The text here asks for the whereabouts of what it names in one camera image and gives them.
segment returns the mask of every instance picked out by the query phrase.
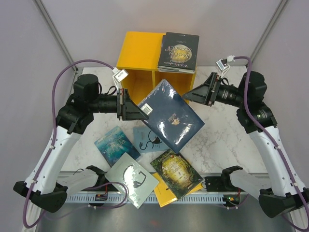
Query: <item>metal floor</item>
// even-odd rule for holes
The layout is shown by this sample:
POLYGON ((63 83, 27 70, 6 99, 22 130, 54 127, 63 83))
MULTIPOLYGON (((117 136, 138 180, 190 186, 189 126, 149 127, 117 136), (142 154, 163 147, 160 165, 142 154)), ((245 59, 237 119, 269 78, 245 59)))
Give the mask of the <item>metal floor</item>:
MULTIPOLYGON (((66 203, 58 217, 80 207, 66 203)), ((126 204, 117 209, 84 208, 58 221, 41 221, 38 232, 295 232, 281 217, 268 218, 249 197, 238 210, 209 204, 126 204)))

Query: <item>yellow book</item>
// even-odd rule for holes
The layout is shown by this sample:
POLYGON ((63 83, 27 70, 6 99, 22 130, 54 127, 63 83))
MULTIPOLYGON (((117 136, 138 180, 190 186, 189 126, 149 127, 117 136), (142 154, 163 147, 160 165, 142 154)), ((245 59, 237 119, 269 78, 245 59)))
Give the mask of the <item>yellow book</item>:
MULTIPOLYGON (((154 173, 153 176, 159 181, 159 184, 154 189, 154 193, 156 195, 156 198, 159 201, 160 207, 163 207, 167 204, 170 204, 176 201, 177 200, 176 196, 172 193, 171 190, 169 190, 168 186, 166 185, 164 180, 159 176, 159 174, 154 173)), ((187 195, 194 193, 200 190, 201 188, 203 188, 202 183, 199 183, 187 195)))

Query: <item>white label tag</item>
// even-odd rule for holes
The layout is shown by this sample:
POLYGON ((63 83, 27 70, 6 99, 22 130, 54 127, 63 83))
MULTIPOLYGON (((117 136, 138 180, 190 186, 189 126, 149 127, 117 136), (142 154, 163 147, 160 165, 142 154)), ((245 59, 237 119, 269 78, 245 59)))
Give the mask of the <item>white label tag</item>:
POLYGON ((117 80, 117 82, 121 82, 123 79, 125 79, 128 76, 128 73, 126 70, 122 69, 118 73, 116 73, 113 78, 117 80))
POLYGON ((146 114, 149 115, 153 110, 152 108, 146 103, 141 107, 141 110, 146 114))

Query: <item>marble table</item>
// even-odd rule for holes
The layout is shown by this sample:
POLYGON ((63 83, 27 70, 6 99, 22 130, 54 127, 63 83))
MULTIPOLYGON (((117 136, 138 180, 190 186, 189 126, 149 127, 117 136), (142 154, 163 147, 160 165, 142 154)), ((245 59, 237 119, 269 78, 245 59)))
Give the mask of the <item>marble table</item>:
MULTIPOLYGON (((217 71, 216 67, 198 67, 194 87, 202 84, 212 71, 217 71)), ((232 67, 226 77, 230 84, 238 86, 245 72, 245 67, 232 67)), ((83 74, 85 73, 98 77, 103 87, 102 92, 106 92, 113 85, 112 71, 109 68, 84 68, 83 74)), ((220 173, 224 168, 239 165, 250 173, 267 173, 257 148, 237 121, 235 107, 219 102, 212 107, 194 102, 191 102, 190 106, 205 125, 186 144, 181 153, 198 172, 220 173)), ((133 142, 132 128, 144 124, 141 121, 119 121, 115 114, 94 114, 94 121, 73 147, 62 171, 76 171, 89 165, 108 171, 110 167, 94 145, 94 141, 117 125, 133 142)), ((149 172, 154 172, 150 162, 161 153, 144 153, 139 164, 149 172)))

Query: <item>dark book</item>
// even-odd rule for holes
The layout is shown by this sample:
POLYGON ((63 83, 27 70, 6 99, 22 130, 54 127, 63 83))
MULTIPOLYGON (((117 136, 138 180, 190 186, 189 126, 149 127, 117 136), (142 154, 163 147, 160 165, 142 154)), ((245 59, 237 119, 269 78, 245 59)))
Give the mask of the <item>dark book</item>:
POLYGON ((135 160, 140 157, 140 153, 119 126, 114 127, 102 138, 95 141, 95 145, 111 167, 125 152, 135 160))
POLYGON ((195 73, 198 40, 198 35, 167 32, 162 38, 159 71, 195 73))
POLYGON ((139 107, 149 116, 143 123, 175 153, 204 125, 167 80, 162 80, 139 107))
POLYGON ((203 178, 179 153, 167 150, 150 163, 179 200, 194 189, 203 178))

